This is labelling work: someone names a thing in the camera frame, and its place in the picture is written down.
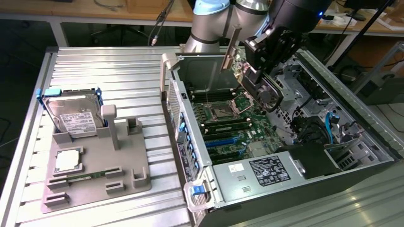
motherboard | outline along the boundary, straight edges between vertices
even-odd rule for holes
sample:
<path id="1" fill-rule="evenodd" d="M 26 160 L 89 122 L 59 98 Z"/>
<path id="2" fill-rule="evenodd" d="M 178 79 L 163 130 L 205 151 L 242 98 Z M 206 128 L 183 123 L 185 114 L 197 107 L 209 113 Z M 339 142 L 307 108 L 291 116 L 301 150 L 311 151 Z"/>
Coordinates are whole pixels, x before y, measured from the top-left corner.
<path id="1" fill-rule="evenodd" d="M 242 88 L 191 93 L 191 104 L 215 165 L 273 154 L 283 146 L 267 112 Z"/>

gray 3d-printed holder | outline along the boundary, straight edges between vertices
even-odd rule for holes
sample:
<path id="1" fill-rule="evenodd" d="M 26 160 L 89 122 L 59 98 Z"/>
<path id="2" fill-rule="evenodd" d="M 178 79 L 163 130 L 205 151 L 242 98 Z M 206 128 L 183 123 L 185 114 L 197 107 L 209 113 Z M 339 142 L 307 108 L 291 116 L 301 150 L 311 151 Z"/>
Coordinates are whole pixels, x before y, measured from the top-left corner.
<path id="1" fill-rule="evenodd" d="M 102 106 L 102 116 L 109 126 L 97 129 L 98 136 L 73 139 L 69 133 L 54 134 L 43 213 L 153 188 L 142 123 L 129 119 L 115 124 L 115 105 Z M 58 154 L 67 150 L 78 150 L 79 164 L 57 172 Z"/>

aluminum workbench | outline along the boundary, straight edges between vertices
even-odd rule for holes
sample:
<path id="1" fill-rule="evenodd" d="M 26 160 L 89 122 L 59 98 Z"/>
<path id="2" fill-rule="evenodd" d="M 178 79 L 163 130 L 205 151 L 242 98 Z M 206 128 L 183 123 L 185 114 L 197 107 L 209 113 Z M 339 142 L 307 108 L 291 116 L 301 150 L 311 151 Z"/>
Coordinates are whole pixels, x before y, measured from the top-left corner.
<path id="1" fill-rule="evenodd" d="M 53 122 L 31 99 L 3 196 L 0 226 L 191 226 L 159 98 L 161 58 L 178 47 L 61 48 L 47 53 L 37 88 L 101 87 L 118 121 L 139 117 L 151 168 L 150 191 L 49 214 L 41 212 Z M 404 165 L 345 192 L 241 226 L 402 226 Z"/>

green circuit board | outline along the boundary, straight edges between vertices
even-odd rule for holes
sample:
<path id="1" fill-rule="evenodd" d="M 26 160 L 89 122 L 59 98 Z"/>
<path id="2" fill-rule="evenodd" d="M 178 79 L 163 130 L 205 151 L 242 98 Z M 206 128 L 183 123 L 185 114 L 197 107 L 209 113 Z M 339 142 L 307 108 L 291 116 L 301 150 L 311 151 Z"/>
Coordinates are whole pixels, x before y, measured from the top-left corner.
<path id="1" fill-rule="evenodd" d="M 215 101 L 213 96 L 214 101 L 191 102 L 214 164 L 273 154 L 285 145 L 253 97 L 243 89 L 233 94 L 230 100 Z M 231 139 L 237 142 L 209 147 L 210 143 Z"/>

warning label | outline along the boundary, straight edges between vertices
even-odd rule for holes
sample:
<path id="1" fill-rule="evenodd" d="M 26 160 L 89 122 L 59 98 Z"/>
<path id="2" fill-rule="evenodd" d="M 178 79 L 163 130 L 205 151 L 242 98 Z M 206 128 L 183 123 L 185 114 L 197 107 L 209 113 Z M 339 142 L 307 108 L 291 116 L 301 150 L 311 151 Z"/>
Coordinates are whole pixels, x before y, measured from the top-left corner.
<path id="1" fill-rule="evenodd" d="M 63 114 L 61 118 L 71 135 L 97 131 L 91 112 Z"/>
<path id="2" fill-rule="evenodd" d="M 262 186 L 291 180 L 286 167 L 278 156 L 250 161 L 251 168 Z"/>

